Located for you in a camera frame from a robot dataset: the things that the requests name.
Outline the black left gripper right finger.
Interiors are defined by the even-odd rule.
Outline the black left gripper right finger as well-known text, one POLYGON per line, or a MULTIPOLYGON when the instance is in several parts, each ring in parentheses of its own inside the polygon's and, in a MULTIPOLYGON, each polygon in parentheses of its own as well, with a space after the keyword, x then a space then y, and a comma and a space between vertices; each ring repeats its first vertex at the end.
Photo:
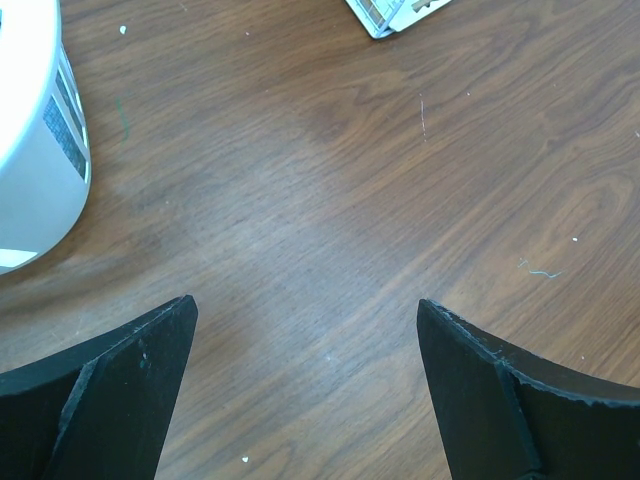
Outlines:
POLYGON ((636 479, 639 391, 534 355, 421 300, 417 333, 454 479, 636 479))

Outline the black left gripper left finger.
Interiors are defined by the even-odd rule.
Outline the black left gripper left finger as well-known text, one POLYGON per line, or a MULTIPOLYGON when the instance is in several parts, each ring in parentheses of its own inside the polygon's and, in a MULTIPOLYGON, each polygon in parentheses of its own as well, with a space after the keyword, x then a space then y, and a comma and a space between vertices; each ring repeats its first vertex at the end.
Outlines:
POLYGON ((2 478, 154 478, 197 318, 185 295, 2 373, 2 478))

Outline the blue razor blister pack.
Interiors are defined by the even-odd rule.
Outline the blue razor blister pack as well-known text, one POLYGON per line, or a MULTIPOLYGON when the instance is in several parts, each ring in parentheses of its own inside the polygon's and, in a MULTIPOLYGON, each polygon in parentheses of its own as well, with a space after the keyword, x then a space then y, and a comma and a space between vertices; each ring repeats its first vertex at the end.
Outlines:
POLYGON ((451 0, 346 0, 373 39, 401 32, 451 0))

